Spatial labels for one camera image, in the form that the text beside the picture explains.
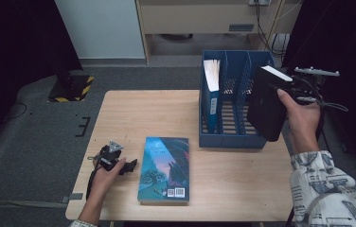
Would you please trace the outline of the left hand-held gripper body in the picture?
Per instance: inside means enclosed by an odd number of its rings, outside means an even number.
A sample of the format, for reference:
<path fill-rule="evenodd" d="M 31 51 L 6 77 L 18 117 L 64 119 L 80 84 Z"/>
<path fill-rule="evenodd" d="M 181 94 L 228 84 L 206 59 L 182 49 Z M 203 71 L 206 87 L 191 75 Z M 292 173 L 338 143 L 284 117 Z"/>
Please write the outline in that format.
<path fill-rule="evenodd" d="M 111 171 L 119 162 L 119 156 L 123 147 L 113 141 L 109 145 L 105 145 L 98 155 L 95 157 L 97 161 L 95 164 L 95 170 L 99 170 L 101 167 L 107 171 Z"/>

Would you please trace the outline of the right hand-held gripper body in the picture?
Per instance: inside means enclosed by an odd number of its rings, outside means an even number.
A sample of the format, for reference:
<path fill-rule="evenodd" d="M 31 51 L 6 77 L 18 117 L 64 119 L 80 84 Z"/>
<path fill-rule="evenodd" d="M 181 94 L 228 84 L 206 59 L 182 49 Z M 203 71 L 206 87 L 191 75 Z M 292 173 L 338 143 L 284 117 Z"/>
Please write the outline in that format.
<path fill-rule="evenodd" d="M 319 90 L 326 81 L 326 77 L 339 77 L 340 72 L 330 72 L 322 69 L 295 67 L 292 75 L 293 83 L 290 96 L 300 105 L 321 101 Z"/>

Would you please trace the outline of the teal illustrated book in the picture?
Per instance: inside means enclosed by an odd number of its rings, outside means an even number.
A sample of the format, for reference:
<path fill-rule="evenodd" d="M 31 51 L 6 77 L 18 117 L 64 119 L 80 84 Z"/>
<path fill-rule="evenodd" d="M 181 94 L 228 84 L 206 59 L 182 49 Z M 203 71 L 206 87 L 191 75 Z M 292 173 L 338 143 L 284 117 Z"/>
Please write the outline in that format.
<path fill-rule="evenodd" d="M 137 200 L 146 205 L 187 205 L 189 198 L 188 139 L 148 136 Z"/>

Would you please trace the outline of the black book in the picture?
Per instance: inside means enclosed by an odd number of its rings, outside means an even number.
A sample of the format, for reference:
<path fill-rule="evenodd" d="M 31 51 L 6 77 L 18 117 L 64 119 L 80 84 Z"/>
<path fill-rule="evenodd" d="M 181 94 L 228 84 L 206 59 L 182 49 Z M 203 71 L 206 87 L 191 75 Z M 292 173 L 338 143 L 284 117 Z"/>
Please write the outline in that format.
<path fill-rule="evenodd" d="M 286 108 L 273 88 L 278 82 L 293 83 L 293 79 L 273 66 L 261 66 L 254 74 L 247 115 L 251 125 L 269 142 L 275 142 L 283 127 Z"/>

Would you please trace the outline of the blue book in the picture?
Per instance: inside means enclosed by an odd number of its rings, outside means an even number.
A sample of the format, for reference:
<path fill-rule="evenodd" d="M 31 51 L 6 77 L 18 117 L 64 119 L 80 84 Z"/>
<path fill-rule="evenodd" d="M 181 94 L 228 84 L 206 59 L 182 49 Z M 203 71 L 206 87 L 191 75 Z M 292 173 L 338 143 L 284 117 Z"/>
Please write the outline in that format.
<path fill-rule="evenodd" d="M 203 104 L 207 132 L 214 133 L 217 129 L 218 100 L 220 91 L 220 61 L 204 60 L 205 87 L 203 89 Z"/>

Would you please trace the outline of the blue file rack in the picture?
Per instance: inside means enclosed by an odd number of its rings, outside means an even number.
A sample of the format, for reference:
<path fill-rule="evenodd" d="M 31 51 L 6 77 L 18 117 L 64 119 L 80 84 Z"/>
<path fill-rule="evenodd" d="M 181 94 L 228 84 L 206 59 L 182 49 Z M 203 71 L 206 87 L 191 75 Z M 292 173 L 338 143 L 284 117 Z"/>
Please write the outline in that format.
<path fill-rule="evenodd" d="M 207 132 L 203 89 L 205 72 L 201 70 L 199 93 L 199 146 L 201 148 L 263 148 L 266 139 L 247 120 L 253 76 L 265 65 L 273 65 L 268 51 L 206 50 L 204 60 L 220 61 L 218 123 L 214 133 Z"/>

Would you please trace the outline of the person's left hand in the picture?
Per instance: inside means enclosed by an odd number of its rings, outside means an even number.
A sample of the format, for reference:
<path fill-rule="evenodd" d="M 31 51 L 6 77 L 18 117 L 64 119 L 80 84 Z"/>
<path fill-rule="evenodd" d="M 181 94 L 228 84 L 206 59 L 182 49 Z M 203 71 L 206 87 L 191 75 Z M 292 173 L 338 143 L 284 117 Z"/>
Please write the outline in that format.
<path fill-rule="evenodd" d="M 120 159 L 115 167 L 110 171 L 107 171 L 102 166 L 97 168 L 95 177 L 92 181 L 91 192 L 89 198 L 87 199 L 88 203 L 102 207 L 107 192 L 115 182 L 117 176 L 119 175 L 119 171 L 122 167 L 124 167 L 125 162 L 126 158 Z"/>

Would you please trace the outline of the person's right hand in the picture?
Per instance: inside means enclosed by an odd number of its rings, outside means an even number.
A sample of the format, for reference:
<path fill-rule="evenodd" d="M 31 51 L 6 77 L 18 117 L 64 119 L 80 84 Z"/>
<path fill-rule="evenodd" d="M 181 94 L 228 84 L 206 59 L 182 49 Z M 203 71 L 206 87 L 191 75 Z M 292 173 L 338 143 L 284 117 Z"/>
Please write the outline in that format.
<path fill-rule="evenodd" d="M 295 154 L 318 151 L 316 131 L 320 121 L 320 107 L 316 103 L 299 105 L 284 90 L 277 95 L 287 109 L 290 127 L 290 142 Z"/>

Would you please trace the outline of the grey tape piece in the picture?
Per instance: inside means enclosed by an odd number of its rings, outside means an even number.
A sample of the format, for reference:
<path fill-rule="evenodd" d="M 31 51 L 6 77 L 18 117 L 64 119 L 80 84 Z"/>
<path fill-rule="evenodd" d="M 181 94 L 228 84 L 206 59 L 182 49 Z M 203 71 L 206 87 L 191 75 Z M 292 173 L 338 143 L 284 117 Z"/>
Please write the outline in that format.
<path fill-rule="evenodd" d="M 67 196 L 62 196 L 61 203 L 69 203 L 70 201 L 81 200 L 83 193 L 71 193 Z"/>

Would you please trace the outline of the grey cabinet label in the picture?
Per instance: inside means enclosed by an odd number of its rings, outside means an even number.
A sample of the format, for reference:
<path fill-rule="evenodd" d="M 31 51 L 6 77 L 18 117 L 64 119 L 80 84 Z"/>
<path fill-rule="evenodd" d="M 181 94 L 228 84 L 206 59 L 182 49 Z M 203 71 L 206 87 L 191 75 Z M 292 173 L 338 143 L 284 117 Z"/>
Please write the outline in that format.
<path fill-rule="evenodd" d="M 230 32 L 251 32 L 254 27 L 254 24 L 230 24 L 228 30 Z"/>

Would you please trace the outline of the black striped stand base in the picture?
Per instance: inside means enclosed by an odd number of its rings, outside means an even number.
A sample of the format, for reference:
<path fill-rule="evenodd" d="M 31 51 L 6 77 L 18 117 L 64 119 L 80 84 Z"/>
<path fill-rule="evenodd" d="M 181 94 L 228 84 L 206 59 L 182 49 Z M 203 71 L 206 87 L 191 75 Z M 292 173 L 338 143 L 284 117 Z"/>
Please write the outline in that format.
<path fill-rule="evenodd" d="M 48 100 L 50 102 L 84 100 L 91 88 L 94 77 L 89 75 L 73 76 L 64 65 L 58 61 L 51 62 L 50 65 L 57 80 L 47 97 Z"/>

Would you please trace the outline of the beige cabinet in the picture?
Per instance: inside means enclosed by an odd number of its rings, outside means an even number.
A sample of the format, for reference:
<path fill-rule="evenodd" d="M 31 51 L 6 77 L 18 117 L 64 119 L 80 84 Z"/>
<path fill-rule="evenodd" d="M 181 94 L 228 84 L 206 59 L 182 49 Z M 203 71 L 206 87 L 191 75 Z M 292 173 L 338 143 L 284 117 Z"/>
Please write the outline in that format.
<path fill-rule="evenodd" d="M 135 0 L 145 60 L 154 54 L 157 35 L 243 35 L 252 49 L 268 50 L 273 38 L 289 35 L 304 0 Z M 230 24 L 254 24 L 251 32 L 230 32 Z"/>

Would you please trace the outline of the white panel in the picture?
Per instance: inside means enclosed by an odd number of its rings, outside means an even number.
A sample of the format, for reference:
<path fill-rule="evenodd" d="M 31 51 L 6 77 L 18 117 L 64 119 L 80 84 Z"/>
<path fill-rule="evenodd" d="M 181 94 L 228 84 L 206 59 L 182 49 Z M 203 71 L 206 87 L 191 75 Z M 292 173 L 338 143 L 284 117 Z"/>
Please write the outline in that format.
<path fill-rule="evenodd" d="M 135 0 L 55 0 L 80 59 L 144 59 Z"/>

